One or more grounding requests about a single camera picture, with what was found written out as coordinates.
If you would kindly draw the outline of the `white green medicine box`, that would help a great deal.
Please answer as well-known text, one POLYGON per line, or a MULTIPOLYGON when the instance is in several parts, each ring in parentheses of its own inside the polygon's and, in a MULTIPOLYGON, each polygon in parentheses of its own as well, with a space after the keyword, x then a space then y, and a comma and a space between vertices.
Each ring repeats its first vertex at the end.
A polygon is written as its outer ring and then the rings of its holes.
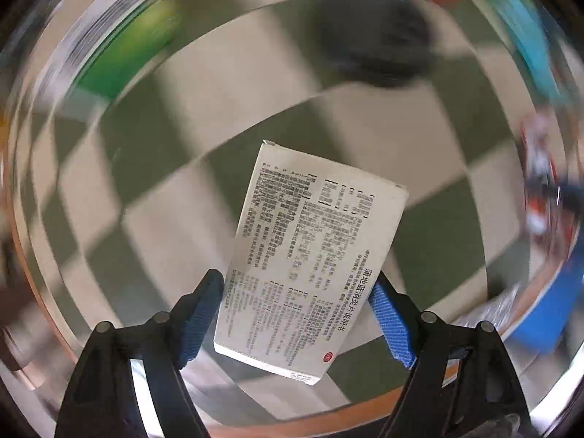
POLYGON ((71 49, 50 83, 54 97, 81 90, 116 99, 139 70, 172 42, 179 26, 179 12, 171 0, 116 2, 74 32, 71 49))

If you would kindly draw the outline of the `blue green snack bag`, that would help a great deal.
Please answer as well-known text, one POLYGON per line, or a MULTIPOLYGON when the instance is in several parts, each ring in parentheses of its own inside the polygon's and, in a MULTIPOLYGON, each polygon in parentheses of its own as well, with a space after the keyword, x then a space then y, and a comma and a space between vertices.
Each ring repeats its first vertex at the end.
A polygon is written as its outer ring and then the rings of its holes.
POLYGON ((550 104, 562 104, 565 97, 552 73, 548 37, 534 0, 487 1, 503 21, 541 97, 550 104))

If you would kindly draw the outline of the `blue stool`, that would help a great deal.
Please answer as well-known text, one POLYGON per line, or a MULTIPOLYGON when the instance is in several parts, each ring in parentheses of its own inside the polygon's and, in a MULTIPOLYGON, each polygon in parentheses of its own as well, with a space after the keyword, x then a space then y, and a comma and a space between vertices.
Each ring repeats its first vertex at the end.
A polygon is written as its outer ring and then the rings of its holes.
POLYGON ((582 288, 583 244, 579 242, 511 337, 534 352, 552 352, 582 288))

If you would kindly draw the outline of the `white printed medicine leaflet box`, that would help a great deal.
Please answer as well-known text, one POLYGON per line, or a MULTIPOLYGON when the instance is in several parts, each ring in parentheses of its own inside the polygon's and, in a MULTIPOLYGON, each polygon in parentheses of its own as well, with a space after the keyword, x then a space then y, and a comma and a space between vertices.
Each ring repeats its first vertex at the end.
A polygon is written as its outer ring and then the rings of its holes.
POLYGON ((246 191, 215 350, 317 384, 386 260, 407 190, 266 141, 246 191))

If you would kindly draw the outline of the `green white checkered mat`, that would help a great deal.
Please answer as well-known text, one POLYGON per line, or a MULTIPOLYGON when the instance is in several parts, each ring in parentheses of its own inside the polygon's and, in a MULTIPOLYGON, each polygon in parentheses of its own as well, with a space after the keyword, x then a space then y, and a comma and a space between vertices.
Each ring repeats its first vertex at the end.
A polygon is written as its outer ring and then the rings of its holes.
POLYGON ((358 435, 580 291, 577 57, 537 0, 39 0, 6 103, 61 436, 358 435))

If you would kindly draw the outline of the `black plastic cup lid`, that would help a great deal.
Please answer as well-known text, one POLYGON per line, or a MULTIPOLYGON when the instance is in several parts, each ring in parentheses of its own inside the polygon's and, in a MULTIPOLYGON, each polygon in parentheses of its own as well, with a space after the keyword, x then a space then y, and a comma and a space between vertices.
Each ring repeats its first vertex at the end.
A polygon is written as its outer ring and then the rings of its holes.
POLYGON ((414 0, 323 0, 314 25, 326 60, 351 81, 402 87, 435 60, 435 32, 414 0))

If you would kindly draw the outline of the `red white snack wrapper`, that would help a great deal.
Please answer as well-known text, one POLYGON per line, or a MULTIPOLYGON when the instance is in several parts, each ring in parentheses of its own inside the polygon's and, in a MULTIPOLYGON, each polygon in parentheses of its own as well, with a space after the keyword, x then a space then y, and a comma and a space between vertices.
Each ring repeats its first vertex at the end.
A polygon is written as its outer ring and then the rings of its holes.
POLYGON ((520 127, 527 232, 552 250, 568 249, 573 219, 560 206, 559 178, 549 151, 549 117, 535 113, 520 127))

